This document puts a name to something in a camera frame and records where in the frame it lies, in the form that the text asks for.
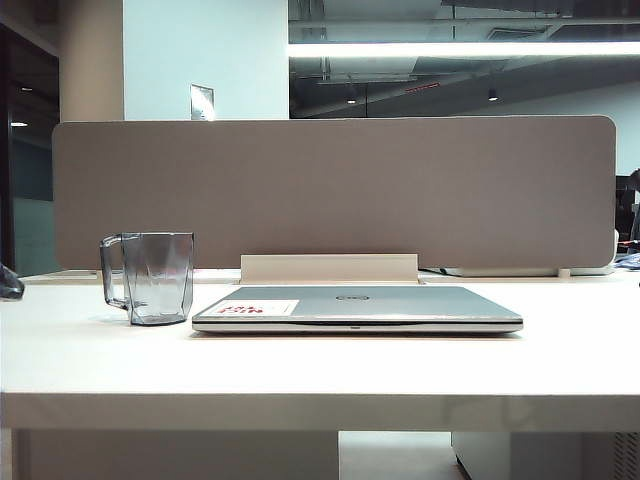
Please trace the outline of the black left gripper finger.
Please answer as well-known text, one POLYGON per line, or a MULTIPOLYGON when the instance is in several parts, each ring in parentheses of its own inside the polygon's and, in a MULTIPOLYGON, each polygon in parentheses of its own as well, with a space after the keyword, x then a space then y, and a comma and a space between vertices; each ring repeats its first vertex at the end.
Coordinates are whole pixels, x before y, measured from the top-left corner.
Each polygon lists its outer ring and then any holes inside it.
POLYGON ((25 291, 24 283, 19 279, 18 275, 5 266, 0 264, 0 297, 2 301, 19 301, 23 298, 25 291))

